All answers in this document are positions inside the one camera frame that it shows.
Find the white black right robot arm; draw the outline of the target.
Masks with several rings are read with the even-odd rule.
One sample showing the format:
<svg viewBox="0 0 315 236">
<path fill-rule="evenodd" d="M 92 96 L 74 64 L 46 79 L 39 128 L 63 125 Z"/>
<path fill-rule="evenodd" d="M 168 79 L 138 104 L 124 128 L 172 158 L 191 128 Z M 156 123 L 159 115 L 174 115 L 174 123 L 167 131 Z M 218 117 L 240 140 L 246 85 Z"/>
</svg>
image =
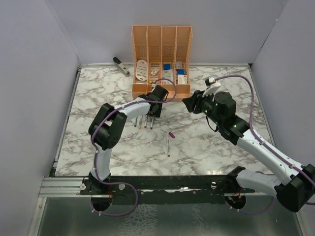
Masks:
<svg viewBox="0 0 315 236">
<path fill-rule="evenodd" d="M 183 103 L 190 113 L 204 113 L 216 124 L 222 137 L 250 153 L 274 174 L 268 177 L 237 167 L 226 180 L 229 191 L 257 190 L 277 198 L 292 212 L 298 212 L 315 194 L 315 167 L 312 164 L 304 166 L 284 155 L 251 130 L 249 123 L 235 114 L 236 101 L 230 93 L 203 96 L 203 92 L 197 90 L 191 97 L 184 98 Z"/>
</svg>

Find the white pen blue end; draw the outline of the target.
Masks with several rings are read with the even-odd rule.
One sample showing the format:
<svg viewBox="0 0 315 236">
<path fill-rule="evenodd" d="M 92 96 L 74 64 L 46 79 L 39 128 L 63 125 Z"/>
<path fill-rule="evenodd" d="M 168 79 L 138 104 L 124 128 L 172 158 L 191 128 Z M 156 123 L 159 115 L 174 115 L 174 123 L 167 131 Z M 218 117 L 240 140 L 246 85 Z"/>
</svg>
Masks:
<svg viewBox="0 0 315 236">
<path fill-rule="evenodd" d="M 150 129 L 151 130 L 153 129 L 153 125 L 154 125 L 154 117 L 152 117 L 152 119 L 151 119 L 151 124 L 150 124 Z"/>
</svg>

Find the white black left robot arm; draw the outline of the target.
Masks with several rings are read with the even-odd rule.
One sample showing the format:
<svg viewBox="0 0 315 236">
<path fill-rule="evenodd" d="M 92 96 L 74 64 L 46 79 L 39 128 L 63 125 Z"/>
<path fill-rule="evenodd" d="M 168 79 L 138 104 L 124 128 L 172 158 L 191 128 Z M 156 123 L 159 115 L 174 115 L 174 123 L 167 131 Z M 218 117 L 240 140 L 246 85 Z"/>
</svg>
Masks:
<svg viewBox="0 0 315 236">
<path fill-rule="evenodd" d="M 152 92 L 131 102 L 118 106 L 105 103 L 101 106 L 88 130 L 95 148 L 89 180 L 96 193 L 103 194 L 108 190 L 112 149 L 119 142 L 126 122 L 144 115 L 160 117 L 162 103 L 166 102 L 168 94 L 165 88 L 156 85 Z"/>
</svg>

